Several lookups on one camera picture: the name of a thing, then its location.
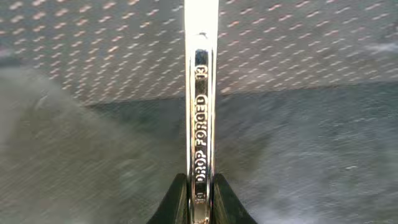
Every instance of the gray cloth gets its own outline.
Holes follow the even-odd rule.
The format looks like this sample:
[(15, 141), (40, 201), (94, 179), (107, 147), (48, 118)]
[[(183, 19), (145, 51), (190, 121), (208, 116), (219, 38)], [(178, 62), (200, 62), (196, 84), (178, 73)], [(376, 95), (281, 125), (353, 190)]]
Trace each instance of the gray cloth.
[[(216, 169), (259, 223), (398, 223), (398, 88), (217, 100)], [(0, 223), (145, 223), (185, 172), (184, 99), (84, 108), (0, 70)]]

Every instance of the metal wrench handle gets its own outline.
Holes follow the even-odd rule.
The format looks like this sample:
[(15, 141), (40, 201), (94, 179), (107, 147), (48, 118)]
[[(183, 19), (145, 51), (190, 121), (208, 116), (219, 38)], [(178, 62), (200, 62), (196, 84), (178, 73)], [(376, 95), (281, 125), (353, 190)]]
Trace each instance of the metal wrench handle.
[(185, 0), (188, 215), (209, 223), (213, 206), (218, 0)]

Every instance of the perforated metal sheet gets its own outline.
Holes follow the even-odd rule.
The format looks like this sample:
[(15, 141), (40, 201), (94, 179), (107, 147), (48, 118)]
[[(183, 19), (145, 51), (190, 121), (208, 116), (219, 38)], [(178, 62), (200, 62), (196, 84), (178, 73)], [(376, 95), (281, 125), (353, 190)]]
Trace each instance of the perforated metal sheet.
[[(398, 80), (397, 10), (395, 0), (221, 0), (218, 89)], [(85, 104), (184, 94), (181, 1), (3, 0), (0, 43)]]

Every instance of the blurred background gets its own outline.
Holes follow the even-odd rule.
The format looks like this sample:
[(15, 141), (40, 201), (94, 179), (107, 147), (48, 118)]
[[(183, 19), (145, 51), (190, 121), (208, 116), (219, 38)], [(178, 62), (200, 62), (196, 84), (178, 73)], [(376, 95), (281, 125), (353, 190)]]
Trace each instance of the blurred background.
[[(258, 223), (398, 223), (397, 10), (220, 1), (216, 170)], [(1, 0), (0, 223), (148, 221), (184, 52), (181, 1)]]

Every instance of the perforated surface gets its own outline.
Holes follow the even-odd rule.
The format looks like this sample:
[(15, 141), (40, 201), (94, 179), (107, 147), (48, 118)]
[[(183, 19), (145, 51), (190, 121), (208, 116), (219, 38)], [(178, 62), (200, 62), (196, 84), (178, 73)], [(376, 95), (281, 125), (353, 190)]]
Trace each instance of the perforated surface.
[[(218, 90), (398, 80), (397, 10), (395, 0), (221, 0)], [(84, 104), (184, 94), (181, 1), (2, 1), (0, 42)]]

